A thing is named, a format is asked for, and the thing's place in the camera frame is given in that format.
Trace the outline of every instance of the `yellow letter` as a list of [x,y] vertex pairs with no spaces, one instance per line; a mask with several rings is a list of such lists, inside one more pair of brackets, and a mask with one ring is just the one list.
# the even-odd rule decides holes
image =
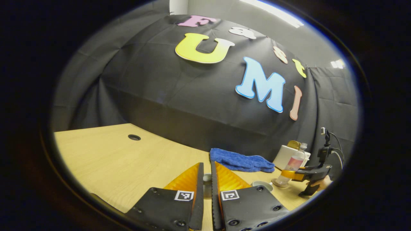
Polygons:
[[209,54],[198,52],[196,47],[201,41],[208,38],[207,35],[187,33],[185,34],[185,38],[175,47],[175,52],[183,59],[201,63],[217,63],[226,57],[230,46],[235,45],[228,40],[216,38],[217,46],[213,52]]
[[305,70],[305,68],[301,65],[300,61],[293,59],[293,61],[296,63],[296,68],[298,73],[304,78],[307,78],[307,76],[304,74],[302,70]]

